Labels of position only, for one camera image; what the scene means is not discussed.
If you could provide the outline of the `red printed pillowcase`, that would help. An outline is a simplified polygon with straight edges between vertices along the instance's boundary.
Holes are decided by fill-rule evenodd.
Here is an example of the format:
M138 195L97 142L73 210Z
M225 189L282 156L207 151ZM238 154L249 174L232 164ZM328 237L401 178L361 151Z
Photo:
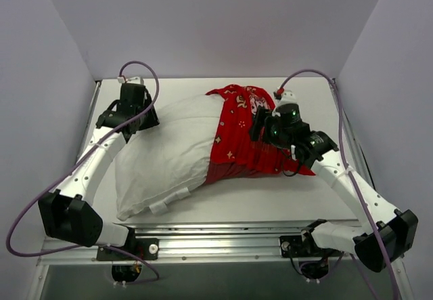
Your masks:
M207 95L219 95L223 107L216 130L205 184L237 177L279 175L284 171L313 176L305 166L288 159L288 152L264 142L253 142L249 130L258 108L273 110L275 102L262 88L231 84L213 89Z

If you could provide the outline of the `white pillow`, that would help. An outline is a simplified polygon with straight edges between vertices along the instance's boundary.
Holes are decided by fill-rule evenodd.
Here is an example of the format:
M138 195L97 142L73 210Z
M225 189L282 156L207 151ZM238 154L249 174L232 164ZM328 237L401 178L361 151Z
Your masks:
M115 158L117 218L160 215L206 181L224 100L195 95L161 107L159 125L136 133Z

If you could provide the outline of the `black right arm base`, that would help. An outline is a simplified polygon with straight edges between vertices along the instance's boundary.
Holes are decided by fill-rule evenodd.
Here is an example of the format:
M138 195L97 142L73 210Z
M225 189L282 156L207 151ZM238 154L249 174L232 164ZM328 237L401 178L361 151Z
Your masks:
M309 246L302 240L300 234L283 235L279 237L280 253L283 258L322 258L326 255L338 257L341 252L333 249L320 249Z

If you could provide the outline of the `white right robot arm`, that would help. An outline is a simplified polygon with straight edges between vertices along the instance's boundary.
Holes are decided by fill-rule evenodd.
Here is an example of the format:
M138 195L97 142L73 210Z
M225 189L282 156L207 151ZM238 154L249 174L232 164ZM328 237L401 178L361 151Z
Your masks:
M310 169L338 195L360 224L351 227L318 219L302 231L304 252L314 255L321 249L333 249L349 253L367 269L381 272L412 247L417 216L399 210L345 165L338 145L326 133L311 130L300 118L297 104L276 110L258 108L250 137L288 151L291 160Z

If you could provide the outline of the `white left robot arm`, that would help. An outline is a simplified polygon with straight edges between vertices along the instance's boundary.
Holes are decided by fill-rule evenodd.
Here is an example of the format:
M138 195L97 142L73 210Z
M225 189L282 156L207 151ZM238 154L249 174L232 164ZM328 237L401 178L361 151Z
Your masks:
M121 259L135 254L133 230L104 221L93 201L106 171L131 137L159 124L154 102L142 78L121 84L119 98L99 115L78 167L38 201L46 235L84 247L110 245Z

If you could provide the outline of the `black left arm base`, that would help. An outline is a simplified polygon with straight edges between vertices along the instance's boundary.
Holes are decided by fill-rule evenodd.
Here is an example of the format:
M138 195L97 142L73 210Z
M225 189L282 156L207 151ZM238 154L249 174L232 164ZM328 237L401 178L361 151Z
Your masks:
M127 242L120 250L126 251L145 261L154 261L158 258L159 240L157 238L135 238ZM119 253L110 249L99 247L97 250L97 261L127 261L133 258L129 255Z

